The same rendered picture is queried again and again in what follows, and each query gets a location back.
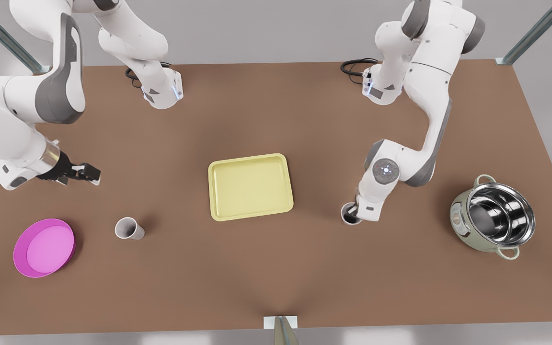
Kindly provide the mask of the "white IKEA cup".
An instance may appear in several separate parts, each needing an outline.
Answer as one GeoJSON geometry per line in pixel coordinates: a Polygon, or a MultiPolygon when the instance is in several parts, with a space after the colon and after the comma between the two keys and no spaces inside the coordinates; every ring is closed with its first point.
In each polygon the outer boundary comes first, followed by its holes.
{"type": "Polygon", "coordinates": [[[356,206],[357,211],[358,211],[357,203],[355,203],[355,202],[346,203],[345,205],[342,206],[342,209],[340,210],[340,216],[341,216],[343,221],[345,221],[345,209],[346,209],[347,206],[356,206]]]}
{"type": "Polygon", "coordinates": [[[115,225],[115,234],[124,240],[141,240],[145,236],[145,230],[134,218],[121,218],[115,225]]]}

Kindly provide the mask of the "yellow rectangular tray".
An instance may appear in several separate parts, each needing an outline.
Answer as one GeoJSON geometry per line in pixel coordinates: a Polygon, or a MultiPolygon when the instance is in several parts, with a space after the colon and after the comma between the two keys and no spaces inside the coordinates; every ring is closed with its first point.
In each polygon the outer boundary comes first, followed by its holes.
{"type": "Polygon", "coordinates": [[[208,187],[216,221],[280,214],[294,206],[288,163],[280,153],[214,161],[208,187]]]}

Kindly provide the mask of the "pink round plate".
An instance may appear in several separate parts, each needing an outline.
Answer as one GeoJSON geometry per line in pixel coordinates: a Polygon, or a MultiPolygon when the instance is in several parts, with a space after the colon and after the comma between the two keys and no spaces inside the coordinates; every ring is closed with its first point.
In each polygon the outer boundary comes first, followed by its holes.
{"type": "Polygon", "coordinates": [[[45,277],[70,261],[75,245],[75,234],[68,223],[43,219],[22,232],[13,249],[13,264],[26,277],[45,277]]]}

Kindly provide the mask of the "green pot with steel inside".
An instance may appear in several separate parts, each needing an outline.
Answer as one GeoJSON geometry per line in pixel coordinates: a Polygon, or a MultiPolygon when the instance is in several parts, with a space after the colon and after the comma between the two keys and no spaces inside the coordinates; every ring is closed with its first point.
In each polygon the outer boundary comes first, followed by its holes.
{"type": "Polygon", "coordinates": [[[453,200],[449,221],[464,244],[505,260],[519,258],[535,231],[535,214],[524,196],[488,174],[478,175],[473,188],[453,200]]]}

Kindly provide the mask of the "silver frame post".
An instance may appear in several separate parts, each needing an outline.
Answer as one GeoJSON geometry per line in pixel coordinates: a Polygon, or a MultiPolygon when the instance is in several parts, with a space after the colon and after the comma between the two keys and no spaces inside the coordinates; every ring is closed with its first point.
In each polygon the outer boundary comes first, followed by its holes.
{"type": "Polygon", "coordinates": [[[6,29],[0,25],[0,43],[33,74],[44,74],[50,66],[41,65],[6,29]]]}
{"type": "Polygon", "coordinates": [[[273,345],[299,345],[294,333],[298,328],[298,316],[264,316],[263,328],[274,330],[273,345]]]}
{"type": "Polygon", "coordinates": [[[495,63],[501,66],[512,66],[551,26],[552,6],[503,57],[496,57],[495,63]]]}

